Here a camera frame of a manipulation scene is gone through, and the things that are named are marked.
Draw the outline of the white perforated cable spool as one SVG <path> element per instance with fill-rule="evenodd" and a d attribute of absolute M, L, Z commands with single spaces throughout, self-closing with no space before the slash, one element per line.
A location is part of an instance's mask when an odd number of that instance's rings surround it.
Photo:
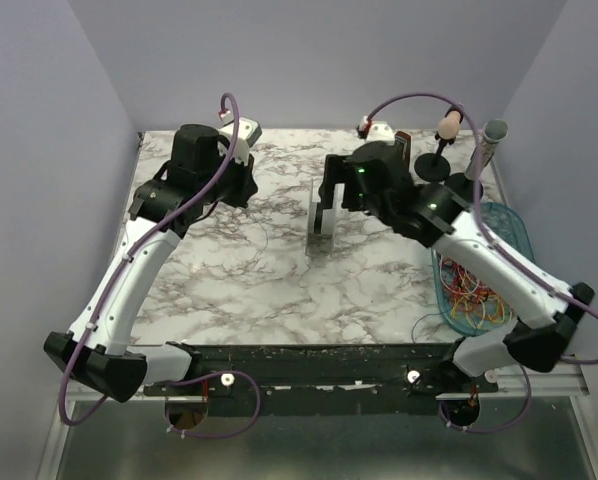
<path fill-rule="evenodd" d="M 318 185 L 311 180 L 308 200 L 308 217 L 305 253 L 309 258 L 330 255 L 334 249 L 337 224 L 337 206 L 325 208 L 318 195 Z"/>

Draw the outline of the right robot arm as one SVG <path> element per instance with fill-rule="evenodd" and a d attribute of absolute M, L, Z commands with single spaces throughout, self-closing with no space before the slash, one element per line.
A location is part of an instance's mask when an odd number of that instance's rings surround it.
<path fill-rule="evenodd" d="M 591 287 L 557 280 L 489 229 L 480 229 L 475 207 L 447 187 L 416 184 L 406 143 L 373 141 L 349 155 L 327 155 L 309 217 L 313 235 L 334 229 L 336 186 L 343 188 L 343 209 L 372 216 L 458 263 L 512 308 L 516 318 L 506 326 L 455 343 L 447 359 L 455 369 L 478 377 L 520 364 L 548 373 L 561 362 L 594 297 Z"/>

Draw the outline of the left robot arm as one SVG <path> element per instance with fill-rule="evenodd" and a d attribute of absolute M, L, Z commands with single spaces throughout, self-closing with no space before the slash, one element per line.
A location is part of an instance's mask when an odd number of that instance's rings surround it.
<path fill-rule="evenodd" d="M 258 187 L 250 152 L 260 125 L 246 118 L 220 129 L 186 124 L 155 175 L 134 192 L 120 245 L 86 307 L 44 342 L 70 379 L 118 402 L 141 386 L 183 379 L 193 354 L 178 344 L 133 347 L 130 333 L 158 272 L 203 215 L 223 203 L 246 208 Z"/>

